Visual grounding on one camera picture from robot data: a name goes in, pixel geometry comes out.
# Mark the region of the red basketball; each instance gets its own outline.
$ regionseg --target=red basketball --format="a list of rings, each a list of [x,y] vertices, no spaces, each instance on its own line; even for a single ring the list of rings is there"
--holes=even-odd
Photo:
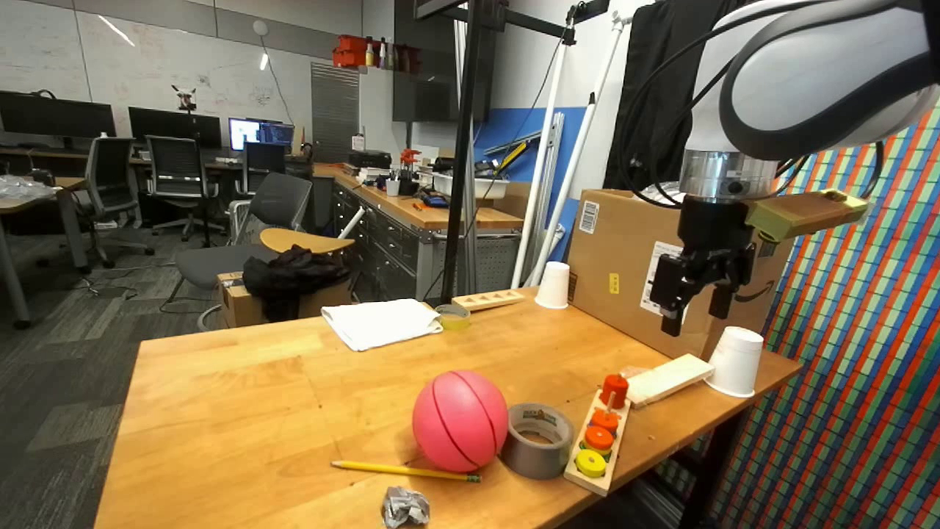
[[[507,410],[494,382],[470,370],[432,379],[412,415],[421,455],[451,474],[494,461],[507,432]]]

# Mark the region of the bag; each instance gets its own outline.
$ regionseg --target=bag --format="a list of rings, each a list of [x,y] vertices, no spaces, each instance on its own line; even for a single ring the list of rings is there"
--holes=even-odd
[[[299,298],[350,277],[343,257],[290,246],[271,261],[246,258],[240,271],[244,288],[260,299],[266,321],[290,321],[299,314]]]

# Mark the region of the office room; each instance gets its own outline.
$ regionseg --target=office room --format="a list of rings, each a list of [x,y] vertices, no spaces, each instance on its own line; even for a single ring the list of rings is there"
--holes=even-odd
[[[2,0],[0,526],[938,526],[938,5],[832,5]]]

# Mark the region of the duct tape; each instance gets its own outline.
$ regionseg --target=duct tape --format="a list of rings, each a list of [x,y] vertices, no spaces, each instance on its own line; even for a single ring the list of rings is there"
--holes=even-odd
[[[573,430],[564,415],[523,402],[507,411],[507,437],[500,459],[513,474],[553,479],[564,474],[570,443]]]

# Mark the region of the office chair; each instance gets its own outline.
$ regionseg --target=office chair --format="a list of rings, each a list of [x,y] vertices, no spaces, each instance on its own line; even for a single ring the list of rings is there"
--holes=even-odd
[[[141,217],[141,194],[139,180],[128,167],[128,138],[93,138],[84,161],[84,194],[90,202],[90,246],[103,268],[115,268],[111,257],[105,252],[96,227],[100,220],[118,220],[121,229],[133,229],[133,238],[115,238],[108,245],[143,251],[152,257],[152,245],[139,242]]]
[[[244,145],[244,170],[240,170],[240,194],[255,194],[258,183],[266,174],[287,170],[287,146],[284,145]]]
[[[309,198],[310,198],[310,180],[266,174],[258,183],[255,198],[250,201],[250,220],[258,220],[260,227],[302,229]],[[272,258],[272,252],[260,246],[255,236],[246,236],[246,229],[240,229],[228,246],[184,251],[175,257],[175,264],[184,282],[197,288],[216,288],[216,273],[244,271],[244,261],[253,257]],[[205,329],[205,317],[213,314],[216,308],[219,305],[213,302],[200,314],[197,321],[200,329]]]
[[[161,232],[169,227],[183,227],[183,242],[188,242],[190,229],[203,224],[203,246],[209,246],[212,185],[205,183],[205,174],[203,174],[200,145],[193,138],[172,138],[172,135],[146,135],[146,145],[150,145],[150,167],[152,167],[150,198],[165,201],[172,210],[184,210],[184,217],[155,224],[152,229]]]

